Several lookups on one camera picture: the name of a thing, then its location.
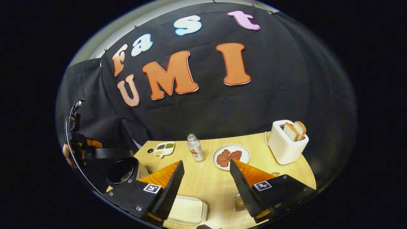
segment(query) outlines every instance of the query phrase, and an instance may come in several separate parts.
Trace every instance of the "black bracket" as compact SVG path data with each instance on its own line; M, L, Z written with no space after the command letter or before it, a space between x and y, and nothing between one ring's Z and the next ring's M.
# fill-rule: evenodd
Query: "black bracket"
M256 223L299 207L316 191L286 174L254 184L252 190L270 211L262 218L254 217Z
M147 184L138 180L127 180L114 189L103 194L103 197L123 211L142 220L150 219L148 213L161 195L161 186Z
M69 122L72 122L72 127L69 132L76 132L81 128L81 115L78 113L73 113Z

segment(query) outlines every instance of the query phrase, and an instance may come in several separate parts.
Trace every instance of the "toast slice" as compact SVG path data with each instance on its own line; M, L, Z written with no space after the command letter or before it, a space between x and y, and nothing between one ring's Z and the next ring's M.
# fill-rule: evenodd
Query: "toast slice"
M306 133L306 128L305 125L300 122L300 121L295 121L294 122L294 128L298 131L298 133L300 134L298 136L297 141L303 140L305 138L305 133Z
M285 123L283 130L291 140L293 140L293 141L298 140L300 133L294 128L293 125L291 125L289 123Z

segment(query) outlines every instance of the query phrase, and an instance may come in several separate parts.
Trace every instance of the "light blue letter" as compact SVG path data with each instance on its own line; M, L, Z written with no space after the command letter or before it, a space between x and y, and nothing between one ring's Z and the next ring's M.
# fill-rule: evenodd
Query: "light blue letter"
M131 55L135 57L140 54L140 52L147 51L152 45L151 35L148 33L144 34L133 43L134 48L131 50Z
M174 22L174 27L178 28L175 33L178 36L183 36L189 33L195 33L196 31L200 30L202 24L198 22L201 18L196 15L192 15L189 17L184 17L178 19Z

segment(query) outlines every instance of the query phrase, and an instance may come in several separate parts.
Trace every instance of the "meat slice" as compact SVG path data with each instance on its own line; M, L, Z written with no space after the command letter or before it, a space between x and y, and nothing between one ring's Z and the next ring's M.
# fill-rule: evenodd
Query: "meat slice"
M229 155L229 160L235 159L239 161L241 156L242 152L240 150L237 150Z
M225 149L221 154L218 155L216 162L221 167L227 167L229 165L229 153L230 151Z

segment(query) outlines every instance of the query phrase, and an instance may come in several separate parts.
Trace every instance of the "plate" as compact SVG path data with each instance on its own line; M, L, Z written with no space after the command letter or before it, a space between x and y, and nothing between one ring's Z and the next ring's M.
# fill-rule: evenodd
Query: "plate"
M230 153L233 153L236 150L240 150L240 151L242 151L242 156L240 157L239 161L246 163L246 164L250 161L250 157L251 157L250 151L246 147L239 145L239 144L223 145L223 146L219 147L217 150L215 150L215 152L213 153L213 156L212 156L212 162L215 164L216 167L218 167L221 170L230 171L230 162L227 167L222 167L216 162L216 159L218 159L218 155L221 154L225 149L229 150Z
M156 156L160 156L160 158L164 157L165 155L170 155L173 153L174 151L174 147L175 147L175 142L173 141L169 141L169 142L163 142L158 144L155 147L154 150L154 155Z

